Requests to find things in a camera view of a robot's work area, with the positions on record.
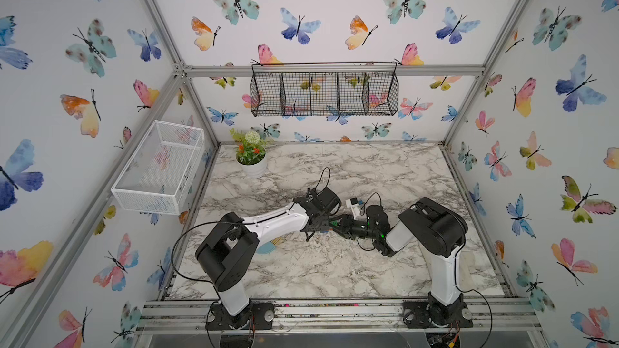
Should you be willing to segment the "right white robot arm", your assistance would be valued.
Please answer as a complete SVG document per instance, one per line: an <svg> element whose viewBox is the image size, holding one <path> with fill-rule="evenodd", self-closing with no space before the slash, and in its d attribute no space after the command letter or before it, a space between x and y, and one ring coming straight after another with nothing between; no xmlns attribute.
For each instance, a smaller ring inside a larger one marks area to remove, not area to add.
<svg viewBox="0 0 619 348"><path fill-rule="evenodd" d="M380 254L392 257L417 240L430 254L432 284L429 298L444 307L460 301L458 253L466 243L467 224L452 210L423 197L398 215L391 226L380 205L364 209L364 220L343 214L330 220L330 228L350 240L370 239Z"/></svg>

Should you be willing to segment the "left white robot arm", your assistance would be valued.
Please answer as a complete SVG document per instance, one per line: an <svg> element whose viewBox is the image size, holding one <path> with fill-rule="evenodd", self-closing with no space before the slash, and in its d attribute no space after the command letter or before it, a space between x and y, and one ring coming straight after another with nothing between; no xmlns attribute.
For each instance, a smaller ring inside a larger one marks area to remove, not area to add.
<svg viewBox="0 0 619 348"><path fill-rule="evenodd" d="M240 217L234 212L216 222L195 252L228 315L237 317L250 309L242 279L256 254L266 243L290 233L312 234L329 229L330 218L342 201L329 188L310 188L306 195L266 214Z"/></svg>

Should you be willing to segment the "white flower pot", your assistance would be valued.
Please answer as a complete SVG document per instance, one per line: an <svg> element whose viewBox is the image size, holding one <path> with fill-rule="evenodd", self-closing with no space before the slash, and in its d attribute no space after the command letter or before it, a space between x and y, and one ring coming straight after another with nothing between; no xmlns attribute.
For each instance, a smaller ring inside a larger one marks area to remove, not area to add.
<svg viewBox="0 0 619 348"><path fill-rule="evenodd" d="M267 156L264 156L260 162L252 165L240 164L241 169L247 177L258 179L261 178L267 172L268 160Z"/></svg>

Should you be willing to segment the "green artificial plant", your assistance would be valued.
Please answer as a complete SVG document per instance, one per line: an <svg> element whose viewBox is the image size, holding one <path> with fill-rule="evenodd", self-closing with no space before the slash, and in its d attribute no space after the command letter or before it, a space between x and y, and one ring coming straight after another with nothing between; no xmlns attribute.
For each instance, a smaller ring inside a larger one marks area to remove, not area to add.
<svg viewBox="0 0 619 348"><path fill-rule="evenodd" d="M229 133L237 146L236 159L241 165L259 164L266 157L268 141L254 130L247 132L230 129Z"/></svg>

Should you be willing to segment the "white mesh basket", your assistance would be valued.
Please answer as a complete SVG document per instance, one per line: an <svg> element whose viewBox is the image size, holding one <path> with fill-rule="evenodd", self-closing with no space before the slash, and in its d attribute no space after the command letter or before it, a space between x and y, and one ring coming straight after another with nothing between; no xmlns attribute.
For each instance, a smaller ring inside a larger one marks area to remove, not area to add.
<svg viewBox="0 0 619 348"><path fill-rule="evenodd" d="M125 210L180 214L204 149L203 129L156 120L123 167L111 193Z"/></svg>

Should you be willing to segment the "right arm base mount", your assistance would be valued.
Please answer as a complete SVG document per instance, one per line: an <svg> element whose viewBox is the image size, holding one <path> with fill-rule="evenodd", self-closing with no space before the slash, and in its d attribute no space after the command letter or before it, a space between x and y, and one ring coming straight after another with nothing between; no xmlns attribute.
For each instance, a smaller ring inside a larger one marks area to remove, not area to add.
<svg viewBox="0 0 619 348"><path fill-rule="evenodd" d="M402 320L409 329L473 327L472 312L462 293L449 305L444 305L430 293L425 301L405 301L402 306Z"/></svg>

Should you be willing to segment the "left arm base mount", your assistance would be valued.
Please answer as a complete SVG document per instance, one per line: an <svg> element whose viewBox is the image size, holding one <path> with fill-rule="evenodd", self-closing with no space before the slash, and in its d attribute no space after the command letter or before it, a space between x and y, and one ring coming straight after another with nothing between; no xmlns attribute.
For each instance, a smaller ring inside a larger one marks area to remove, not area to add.
<svg viewBox="0 0 619 348"><path fill-rule="evenodd" d="M232 316L221 303L210 306L207 314L206 330L232 331L271 330L275 318L275 306L270 302L250 302L239 314Z"/></svg>

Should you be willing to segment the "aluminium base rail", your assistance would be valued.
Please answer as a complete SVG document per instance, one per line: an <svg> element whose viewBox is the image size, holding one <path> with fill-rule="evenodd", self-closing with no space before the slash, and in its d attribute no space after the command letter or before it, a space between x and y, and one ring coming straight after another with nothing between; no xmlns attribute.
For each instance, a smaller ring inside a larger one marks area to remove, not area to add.
<svg viewBox="0 0 619 348"><path fill-rule="evenodd" d="M271 334L371 332L538 332L542 326L528 301L468 298L465 320L436 326L421 322L412 301L271 300L256 301L256 330ZM139 334L232 334L209 301L153 301L144 306Z"/></svg>

